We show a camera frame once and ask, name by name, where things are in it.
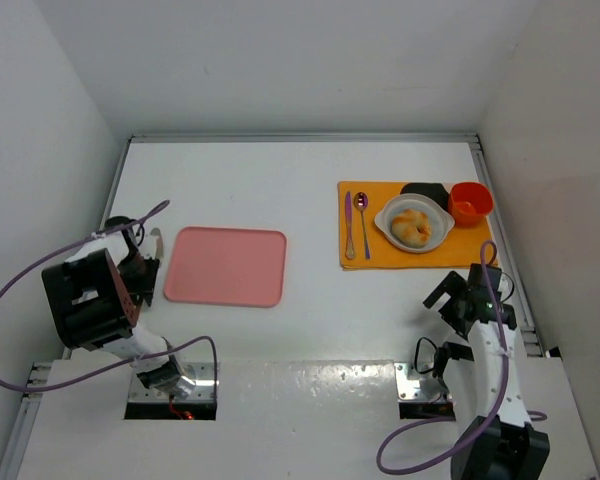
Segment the pink plastic tray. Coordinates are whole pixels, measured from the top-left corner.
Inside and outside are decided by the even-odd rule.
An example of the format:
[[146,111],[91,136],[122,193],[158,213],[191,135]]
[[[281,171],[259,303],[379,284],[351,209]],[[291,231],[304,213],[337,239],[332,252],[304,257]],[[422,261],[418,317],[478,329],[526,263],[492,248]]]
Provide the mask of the pink plastic tray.
[[286,250],[280,231],[185,227],[175,238],[164,296],[176,303],[272,308],[283,295]]

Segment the golden knotted bread roll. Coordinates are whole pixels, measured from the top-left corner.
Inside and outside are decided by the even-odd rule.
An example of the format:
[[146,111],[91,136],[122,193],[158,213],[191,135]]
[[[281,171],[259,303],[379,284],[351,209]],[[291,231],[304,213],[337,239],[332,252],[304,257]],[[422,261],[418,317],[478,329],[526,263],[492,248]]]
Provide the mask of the golden knotted bread roll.
[[432,227],[426,213],[405,209],[392,219],[391,233],[409,248],[424,248],[431,238]]

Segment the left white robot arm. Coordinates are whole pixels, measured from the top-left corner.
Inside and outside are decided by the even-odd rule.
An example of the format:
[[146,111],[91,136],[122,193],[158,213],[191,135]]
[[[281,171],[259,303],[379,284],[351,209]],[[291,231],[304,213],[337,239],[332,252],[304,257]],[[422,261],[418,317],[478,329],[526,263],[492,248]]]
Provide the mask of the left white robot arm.
[[115,216],[100,236],[64,262],[44,269],[41,278],[60,340],[70,350],[106,351],[128,360],[146,389],[184,399],[196,386],[169,341],[139,323],[151,306],[164,254],[158,228]]

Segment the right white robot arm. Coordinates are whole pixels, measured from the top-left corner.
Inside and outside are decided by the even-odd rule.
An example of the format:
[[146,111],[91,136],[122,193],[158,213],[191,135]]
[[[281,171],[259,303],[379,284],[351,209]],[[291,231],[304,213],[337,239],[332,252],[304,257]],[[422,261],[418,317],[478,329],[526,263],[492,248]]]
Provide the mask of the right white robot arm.
[[473,264],[466,277],[449,273],[423,304],[443,296],[442,320],[459,341],[435,347],[413,365],[427,397],[446,393],[461,431],[451,455],[454,479],[537,479],[550,453],[524,404],[514,353],[512,306],[501,303],[502,271]]

